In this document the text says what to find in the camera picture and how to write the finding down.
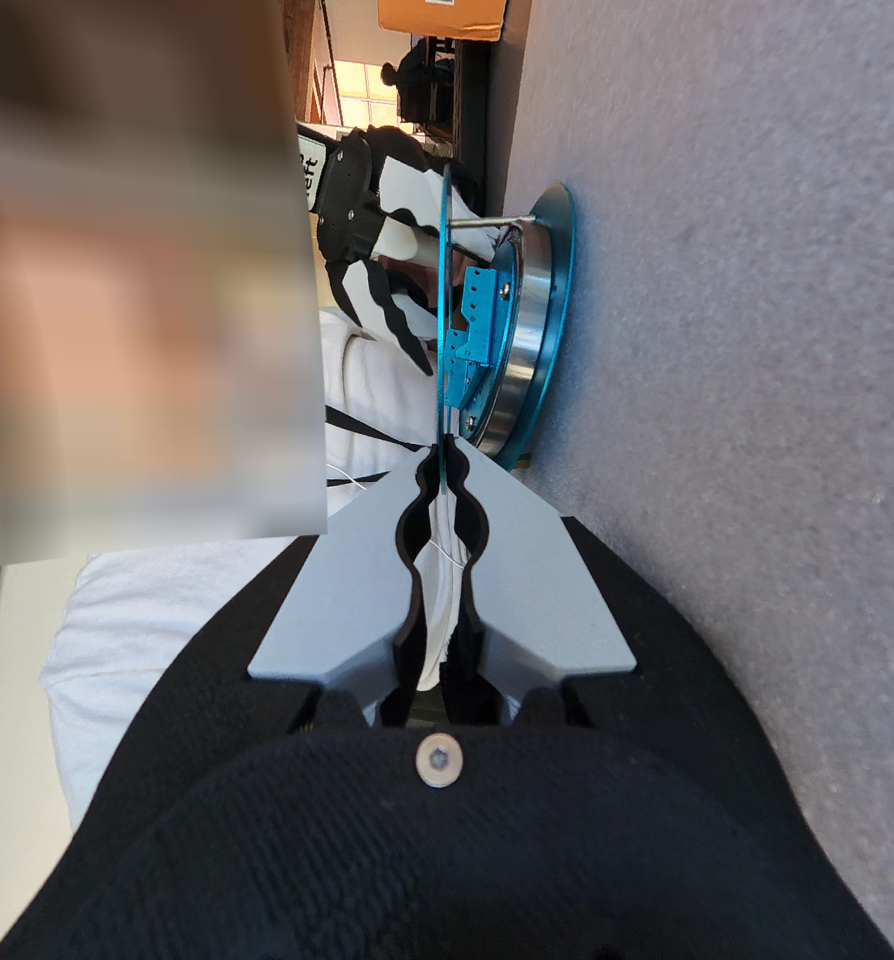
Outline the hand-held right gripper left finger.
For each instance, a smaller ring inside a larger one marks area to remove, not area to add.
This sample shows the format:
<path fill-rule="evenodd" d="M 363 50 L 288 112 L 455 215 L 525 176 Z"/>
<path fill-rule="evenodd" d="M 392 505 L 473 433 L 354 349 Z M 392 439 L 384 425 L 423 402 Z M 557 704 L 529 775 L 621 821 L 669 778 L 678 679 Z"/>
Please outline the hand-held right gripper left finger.
<path fill-rule="evenodd" d="M 253 679 L 314 682 L 406 723 L 426 658 L 421 577 L 439 449 L 422 448 L 329 520 L 261 645 Z"/>

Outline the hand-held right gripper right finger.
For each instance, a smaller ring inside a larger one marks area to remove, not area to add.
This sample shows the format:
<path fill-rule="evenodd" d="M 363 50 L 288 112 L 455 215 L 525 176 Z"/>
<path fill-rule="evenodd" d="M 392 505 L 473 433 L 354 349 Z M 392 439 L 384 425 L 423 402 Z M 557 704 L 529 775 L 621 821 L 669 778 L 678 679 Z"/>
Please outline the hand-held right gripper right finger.
<path fill-rule="evenodd" d="M 636 660 L 556 509 L 463 438 L 444 439 L 453 530 L 466 548 L 444 661 L 454 725 L 509 723 L 510 702 Z"/>

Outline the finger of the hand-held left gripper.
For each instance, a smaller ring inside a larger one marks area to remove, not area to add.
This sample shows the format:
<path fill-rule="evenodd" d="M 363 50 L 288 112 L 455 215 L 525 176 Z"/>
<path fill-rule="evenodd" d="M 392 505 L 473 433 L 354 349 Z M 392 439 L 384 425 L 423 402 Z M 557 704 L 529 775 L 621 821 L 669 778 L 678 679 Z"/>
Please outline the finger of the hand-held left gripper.
<path fill-rule="evenodd" d="M 422 172 L 393 156 L 386 158 L 379 180 L 382 222 L 374 242 L 375 259 L 439 266 L 443 188 L 442 174 Z M 448 224 L 453 219 L 475 218 L 456 187 L 451 187 L 448 199 Z M 489 263 L 505 228 L 462 229 L 453 245 L 466 256 Z"/>
<path fill-rule="evenodd" d="M 333 297 L 346 316 L 375 340 L 398 347 L 418 370 L 434 374 L 423 342 L 438 336 L 437 310 L 424 290 L 400 270 L 374 260 L 327 262 Z"/>

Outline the blue metal turntable assembly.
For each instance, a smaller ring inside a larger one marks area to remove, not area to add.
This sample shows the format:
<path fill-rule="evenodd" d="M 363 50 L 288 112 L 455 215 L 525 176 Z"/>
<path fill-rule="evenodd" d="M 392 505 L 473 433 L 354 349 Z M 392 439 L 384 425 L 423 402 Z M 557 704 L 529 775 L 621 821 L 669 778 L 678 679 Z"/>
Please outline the blue metal turntable assembly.
<path fill-rule="evenodd" d="M 527 448 L 546 399 L 571 299 L 576 259 L 574 200 L 549 186 L 528 214 L 504 229 L 488 266 L 465 270 L 454 299 L 454 234 L 446 216 L 453 187 L 443 172 L 437 305 L 437 446 L 446 493 L 445 440 L 465 439 L 510 471 Z"/>

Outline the brown cardboard box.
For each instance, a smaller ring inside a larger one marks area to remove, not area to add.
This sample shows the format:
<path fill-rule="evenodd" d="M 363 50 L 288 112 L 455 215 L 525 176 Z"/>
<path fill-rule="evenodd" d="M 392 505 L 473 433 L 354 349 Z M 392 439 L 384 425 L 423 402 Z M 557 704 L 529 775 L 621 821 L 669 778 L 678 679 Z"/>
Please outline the brown cardboard box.
<path fill-rule="evenodd" d="M 470 42 L 498 42 L 507 1 L 378 1 L 382 29 Z"/>

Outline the white foam sheet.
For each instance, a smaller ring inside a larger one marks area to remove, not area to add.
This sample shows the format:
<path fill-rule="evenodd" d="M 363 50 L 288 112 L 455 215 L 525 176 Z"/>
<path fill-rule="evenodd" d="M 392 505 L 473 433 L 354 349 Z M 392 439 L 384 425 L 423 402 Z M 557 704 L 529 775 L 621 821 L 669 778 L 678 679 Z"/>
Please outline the white foam sheet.
<path fill-rule="evenodd" d="M 894 945 L 894 2 L 533 2 L 578 214 L 525 480 L 678 607 Z"/>

